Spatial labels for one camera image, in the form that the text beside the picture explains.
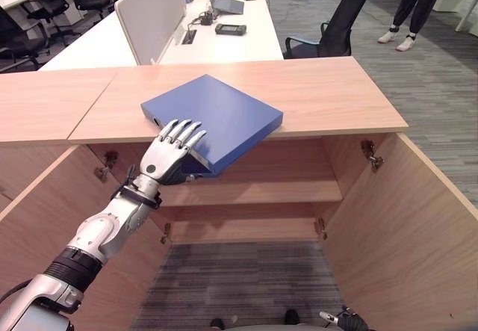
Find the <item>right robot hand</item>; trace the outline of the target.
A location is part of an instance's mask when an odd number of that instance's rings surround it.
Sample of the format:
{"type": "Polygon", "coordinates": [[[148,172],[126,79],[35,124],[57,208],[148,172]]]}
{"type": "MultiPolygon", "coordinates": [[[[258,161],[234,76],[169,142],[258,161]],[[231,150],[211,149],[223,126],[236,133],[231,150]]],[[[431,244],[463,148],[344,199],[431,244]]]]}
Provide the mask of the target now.
{"type": "Polygon", "coordinates": [[[334,326],[344,331],[368,331],[369,326],[364,319],[355,313],[351,308],[345,307],[338,315],[332,315],[321,311],[319,316],[334,326]]]}

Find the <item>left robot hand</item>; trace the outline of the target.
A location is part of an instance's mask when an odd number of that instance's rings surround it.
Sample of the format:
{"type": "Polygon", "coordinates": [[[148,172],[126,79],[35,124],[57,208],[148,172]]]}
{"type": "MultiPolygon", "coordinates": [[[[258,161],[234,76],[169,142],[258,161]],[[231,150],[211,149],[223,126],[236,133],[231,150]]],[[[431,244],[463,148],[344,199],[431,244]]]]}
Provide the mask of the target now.
{"type": "Polygon", "coordinates": [[[153,197],[162,185],[178,185],[196,177],[182,170],[192,148],[206,135],[198,131],[201,122],[171,120],[152,141],[140,162],[139,174],[129,187],[146,197],[153,197]]]}

